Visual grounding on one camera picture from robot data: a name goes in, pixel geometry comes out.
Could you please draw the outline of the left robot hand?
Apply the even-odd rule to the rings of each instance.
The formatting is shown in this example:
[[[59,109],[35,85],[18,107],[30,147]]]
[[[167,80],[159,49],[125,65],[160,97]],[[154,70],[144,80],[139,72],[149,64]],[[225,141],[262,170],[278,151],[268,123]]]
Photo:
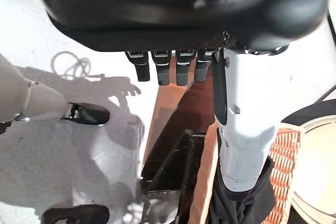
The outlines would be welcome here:
[[[322,22],[328,0],[43,0],[53,25],[101,52],[204,49],[213,58],[222,192],[256,186],[284,117],[291,73],[283,52]]]

